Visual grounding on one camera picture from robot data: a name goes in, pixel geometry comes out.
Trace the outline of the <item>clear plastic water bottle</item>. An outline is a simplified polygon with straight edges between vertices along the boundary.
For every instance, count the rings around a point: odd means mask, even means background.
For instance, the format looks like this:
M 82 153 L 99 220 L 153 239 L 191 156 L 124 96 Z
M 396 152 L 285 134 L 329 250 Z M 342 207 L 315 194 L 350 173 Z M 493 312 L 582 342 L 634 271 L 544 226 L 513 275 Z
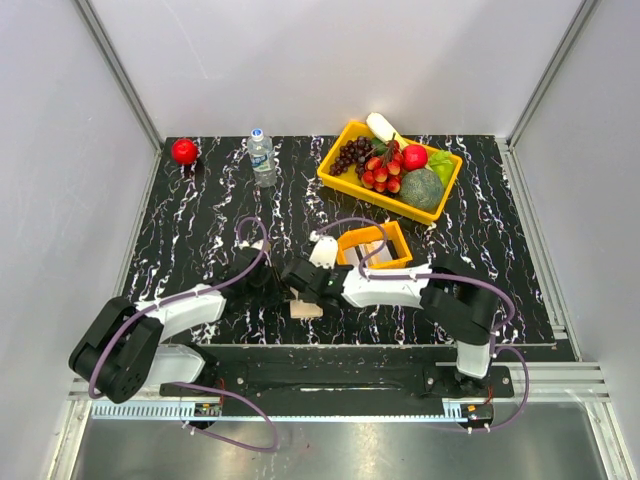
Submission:
M 256 184 L 261 188 L 273 187 L 277 173 L 271 137 L 260 128 L 253 129 L 247 141 L 247 149 Z

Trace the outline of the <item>red apple in tray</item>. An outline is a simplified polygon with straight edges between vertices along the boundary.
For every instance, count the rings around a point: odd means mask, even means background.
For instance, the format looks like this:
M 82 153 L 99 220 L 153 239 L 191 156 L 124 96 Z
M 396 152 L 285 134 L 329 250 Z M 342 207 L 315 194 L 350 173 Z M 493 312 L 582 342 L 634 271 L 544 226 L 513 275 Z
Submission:
M 428 152 L 421 145 L 409 144 L 402 151 L 403 168 L 408 171 L 423 169 L 428 163 Z

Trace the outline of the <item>small yellow card bin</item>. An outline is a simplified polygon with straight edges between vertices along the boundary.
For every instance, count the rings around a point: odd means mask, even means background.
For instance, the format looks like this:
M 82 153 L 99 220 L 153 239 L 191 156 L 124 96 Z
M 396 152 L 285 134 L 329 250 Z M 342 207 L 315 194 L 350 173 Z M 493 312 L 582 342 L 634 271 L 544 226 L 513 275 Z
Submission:
M 370 226 L 349 230 L 338 240 L 338 265 L 357 267 L 361 260 L 372 269 L 402 269 L 413 260 L 413 255 L 397 221 L 382 224 L 386 235 L 378 227 Z

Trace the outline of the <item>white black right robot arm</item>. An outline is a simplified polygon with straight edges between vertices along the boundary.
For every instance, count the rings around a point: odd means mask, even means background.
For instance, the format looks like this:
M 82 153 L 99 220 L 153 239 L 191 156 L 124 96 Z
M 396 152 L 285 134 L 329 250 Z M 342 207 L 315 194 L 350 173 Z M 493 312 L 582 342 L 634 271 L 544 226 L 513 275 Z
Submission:
M 339 265 L 337 257 L 337 240 L 322 236 L 311 256 L 294 258 L 281 278 L 300 300 L 326 313 L 376 305 L 422 310 L 455 342 L 457 388 L 475 396 L 489 386 L 494 315 L 498 302 L 508 300 L 501 290 L 453 258 L 409 268 L 373 269 L 363 262 Z

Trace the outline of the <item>red cherry bunch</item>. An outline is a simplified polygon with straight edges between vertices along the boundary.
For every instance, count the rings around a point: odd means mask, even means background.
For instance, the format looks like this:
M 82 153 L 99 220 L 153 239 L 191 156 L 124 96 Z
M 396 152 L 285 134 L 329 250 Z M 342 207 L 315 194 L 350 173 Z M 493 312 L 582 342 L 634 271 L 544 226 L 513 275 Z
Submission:
M 394 197 L 400 191 L 403 166 L 399 144 L 395 140 L 373 143 L 376 153 L 366 163 L 365 173 L 358 178 L 364 188 Z

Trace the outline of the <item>green leafy vegetable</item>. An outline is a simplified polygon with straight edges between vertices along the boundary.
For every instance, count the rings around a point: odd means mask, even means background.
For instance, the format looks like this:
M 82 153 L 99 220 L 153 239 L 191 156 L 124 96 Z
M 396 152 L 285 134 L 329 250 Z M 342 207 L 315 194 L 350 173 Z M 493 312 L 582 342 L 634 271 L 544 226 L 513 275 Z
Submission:
M 435 172 L 444 187 L 449 185 L 455 169 L 453 156 L 449 151 L 438 150 L 429 156 L 427 168 Z

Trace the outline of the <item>white radish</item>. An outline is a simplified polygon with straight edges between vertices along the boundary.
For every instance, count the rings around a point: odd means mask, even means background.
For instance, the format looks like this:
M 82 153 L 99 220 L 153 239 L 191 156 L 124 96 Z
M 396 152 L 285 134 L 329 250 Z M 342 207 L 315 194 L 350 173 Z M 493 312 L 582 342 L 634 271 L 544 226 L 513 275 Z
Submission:
M 402 140 L 402 136 L 398 131 L 380 113 L 370 113 L 366 118 L 366 125 L 369 130 L 383 142 L 389 142 L 391 140 L 400 142 Z

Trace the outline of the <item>large yellow fruit tray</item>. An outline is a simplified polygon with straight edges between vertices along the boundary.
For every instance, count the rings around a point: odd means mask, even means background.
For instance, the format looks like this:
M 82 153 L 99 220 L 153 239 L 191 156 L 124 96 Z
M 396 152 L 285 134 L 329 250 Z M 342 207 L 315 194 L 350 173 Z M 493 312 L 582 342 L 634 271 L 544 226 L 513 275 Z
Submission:
M 463 160 L 351 121 L 317 168 L 323 184 L 414 221 L 431 224 L 444 210 Z

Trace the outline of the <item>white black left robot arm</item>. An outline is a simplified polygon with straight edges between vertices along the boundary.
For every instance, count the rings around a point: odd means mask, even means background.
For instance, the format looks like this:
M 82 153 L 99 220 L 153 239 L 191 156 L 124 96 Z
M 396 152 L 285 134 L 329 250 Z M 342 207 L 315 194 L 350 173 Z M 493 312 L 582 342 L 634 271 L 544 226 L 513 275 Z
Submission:
M 197 346 L 170 346 L 171 337 L 258 300 L 280 301 L 276 272 L 268 260 L 269 243 L 241 244 L 233 262 L 210 283 L 156 301 L 131 302 L 119 296 L 106 302 L 72 350 L 68 365 L 90 383 L 89 394 L 115 404 L 146 386 L 183 383 L 193 394 L 213 390 L 217 372 Z

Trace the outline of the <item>purple grape bunch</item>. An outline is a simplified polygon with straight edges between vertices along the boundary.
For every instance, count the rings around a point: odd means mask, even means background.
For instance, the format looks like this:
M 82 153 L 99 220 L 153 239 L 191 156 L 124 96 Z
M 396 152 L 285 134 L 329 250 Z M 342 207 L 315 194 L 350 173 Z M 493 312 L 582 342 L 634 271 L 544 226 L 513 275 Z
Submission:
M 376 153 L 373 139 L 359 136 L 355 140 L 348 140 L 339 147 L 338 156 L 329 168 L 332 176 L 341 176 L 353 166 L 358 177 L 365 173 L 366 163 Z

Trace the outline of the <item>credit card stack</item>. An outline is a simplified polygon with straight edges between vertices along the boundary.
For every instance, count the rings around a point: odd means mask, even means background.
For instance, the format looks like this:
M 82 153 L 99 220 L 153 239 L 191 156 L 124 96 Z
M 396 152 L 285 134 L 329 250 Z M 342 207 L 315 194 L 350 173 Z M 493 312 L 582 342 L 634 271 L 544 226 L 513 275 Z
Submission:
M 370 255 L 366 262 L 368 268 L 384 268 L 385 264 L 398 259 L 398 254 L 392 241 L 376 240 L 369 243 L 361 243 L 344 251 L 346 263 L 354 266 L 357 266 L 367 255 Z

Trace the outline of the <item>green netted melon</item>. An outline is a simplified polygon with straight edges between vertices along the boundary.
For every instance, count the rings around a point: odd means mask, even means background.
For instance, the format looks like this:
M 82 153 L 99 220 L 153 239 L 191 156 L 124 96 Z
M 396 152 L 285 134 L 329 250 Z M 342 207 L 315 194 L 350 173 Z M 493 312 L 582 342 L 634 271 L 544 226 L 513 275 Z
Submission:
M 419 210 L 434 211 L 440 205 L 445 189 L 439 176 L 429 169 L 408 172 L 401 181 L 400 200 Z

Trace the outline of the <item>beige leather card holder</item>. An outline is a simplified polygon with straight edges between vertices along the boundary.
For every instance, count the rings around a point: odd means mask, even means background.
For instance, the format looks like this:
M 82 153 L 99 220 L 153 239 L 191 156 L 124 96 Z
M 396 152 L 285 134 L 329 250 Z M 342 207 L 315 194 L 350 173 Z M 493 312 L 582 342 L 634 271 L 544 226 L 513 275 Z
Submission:
M 323 316 L 323 309 L 320 306 L 300 300 L 297 290 L 291 288 L 290 291 L 293 294 L 293 299 L 289 302 L 292 319 L 314 319 Z

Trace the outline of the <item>aluminium frame rail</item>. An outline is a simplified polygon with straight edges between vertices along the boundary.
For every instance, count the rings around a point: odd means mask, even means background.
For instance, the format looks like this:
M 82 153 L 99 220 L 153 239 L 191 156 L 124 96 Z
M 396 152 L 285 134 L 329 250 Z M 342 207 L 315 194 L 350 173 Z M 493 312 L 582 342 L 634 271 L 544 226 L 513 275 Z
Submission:
M 164 146 L 164 139 L 144 106 L 93 2 L 89 0 L 72 0 L 71 3 L 94 41 L 146 139 L 154 151 L 161 152 Z

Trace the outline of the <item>red apple on table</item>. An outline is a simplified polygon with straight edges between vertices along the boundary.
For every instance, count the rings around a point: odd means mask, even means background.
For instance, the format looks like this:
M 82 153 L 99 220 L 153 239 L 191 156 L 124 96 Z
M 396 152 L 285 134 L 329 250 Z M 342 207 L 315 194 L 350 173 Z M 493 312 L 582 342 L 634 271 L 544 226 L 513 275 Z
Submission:
M 180 138 L 171 147 L 171 157 L 179 165 L 192 165 L 198 156 L 199 149 L 191 139 Z

